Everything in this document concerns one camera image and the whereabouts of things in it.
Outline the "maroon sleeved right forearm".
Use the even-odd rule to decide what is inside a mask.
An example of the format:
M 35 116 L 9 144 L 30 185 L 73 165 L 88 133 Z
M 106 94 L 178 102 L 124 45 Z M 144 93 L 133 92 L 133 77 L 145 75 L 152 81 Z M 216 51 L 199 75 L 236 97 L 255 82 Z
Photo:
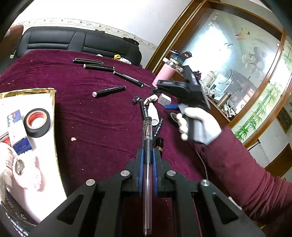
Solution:
M 209 145 L 195 147 L 251 219 L 266 225 L 291 223 L 291 183 L 261 167 L 231 129 L 224 128 Z

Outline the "right white gloved hand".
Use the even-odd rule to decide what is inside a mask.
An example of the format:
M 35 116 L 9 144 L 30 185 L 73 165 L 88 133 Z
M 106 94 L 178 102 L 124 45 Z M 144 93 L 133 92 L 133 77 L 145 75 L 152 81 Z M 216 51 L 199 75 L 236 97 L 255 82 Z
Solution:
M 201 108 L 187 107 L 183 114 L 176 115 L 183 141 L 210 144 L 221 133 L 217 120 Z

